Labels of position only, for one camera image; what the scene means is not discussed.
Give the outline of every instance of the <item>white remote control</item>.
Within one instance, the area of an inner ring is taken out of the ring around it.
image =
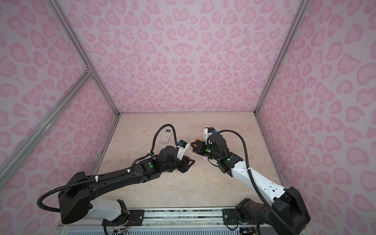
[[[170,128],[166,128],[163,135],[162,135],[162,139],[161,141],[163,143],[168,143],[168,140],[170,139],[170,136],[171,136],[171,132],[172,132],[172,129]]]

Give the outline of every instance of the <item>black and white robotic arm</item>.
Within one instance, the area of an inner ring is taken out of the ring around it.
[[[158,155],[154,155],[156,137],[166,126],[171,126],[173,129],[176,147],[167,146]],[[241,157],[230,152],[226,141],[221,134],[216,133],[214,128],[208,129],[207,136],[209,136],[207,142],[197,139],[191,143],[193,152],[216,160],[223,173],[240,180],[252,190],[259,191],[260,198],[264,198],[265,204],[256,203],[247,198],[242,200],[236,206],[237,220],[240,223],[256,220],[270,224],[281,235],[300,233],[310,221],[310,217],[299,191],[293,187],[286,189],[277,185],[254,169],[247,167],[247,159],[243,161]],[[163,172],[179,170],[184,173],[188,171],[195,162],[184,156],[188,147],[185,141],[176,141],[172,125],[163,125],[154,136],[149,154],[136,159],[131,167],[99,175],[86,176],[84,172],[76,173],[65,186],[42,195],[37,205],[44,210],[59,212],[63,224],[70,224],[82,218],[102,218],[104,227],[128,226],[132,216],[122,200],[109,201],[98,197],[127,185],[157,179]],[[252,172],[253,182],[248,169]],[[58,194],[60,208],[51,208],[43,204],[46,197],[57,192],[60,192]],[[286,223],[286,226],[281,225],[281,220]]]

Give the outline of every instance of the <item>pink leopard print wall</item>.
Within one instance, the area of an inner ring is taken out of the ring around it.
[[[53,234],[60,214],[39,209],[37,199],[90,173],[114,118],[90,80],[0,192],[1,234]],[[57,194],[45,203],[58,207]]]
[[[313,2],[261,123],[314,235],[376,234],[376,1]]]
[[[253,111],[300,0],[61,0],[117,108]]]
[[[0,3],[0,168],[83,74],[43,0]]]

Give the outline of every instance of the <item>beige tabletop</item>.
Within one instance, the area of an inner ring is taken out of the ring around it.
[[[271,181],[280,184],[267,152],[253,113],[183,113],[183,114],[123,114],[98,170],[99,174],[130,166],[134,159],[147,154],[155,132],[164,124],[172,124],[177,141],[191,143],[202,139],[204,125],[217,130],[230,129],[245,140],[252,168]],[[231,152],[244,159],[243,145],[232,133],[223,133]],[[154,153],[167,145],[174,146],[171,135],[168,143],[156,140]],[[186,151],[191,157],[192,147]],[[146,183],[129,185],[102,195],[108,200],[124,200],[128,208],[235,206],[244,198],[261,202],[257,194],[240,181],[223,174],[202,156],[193,154],[195,164],[184,174],[175,170]]]

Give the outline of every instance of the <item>pink wall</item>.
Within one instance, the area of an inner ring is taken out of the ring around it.
[[[375,8],[314,1],[261,110],[313,234],[376,233]]]
[[[126,112],[253,111],[300,0],[61,0]]]
[[[0,3],[0,168],[83,64],[43,0]]]
[[[54,231],[60,214],[39,209],[37,199],[75,173],[90,172],[114,118],[90,80],[0,192],[1,234]],[[58,207],[57,194],[45,202]]]

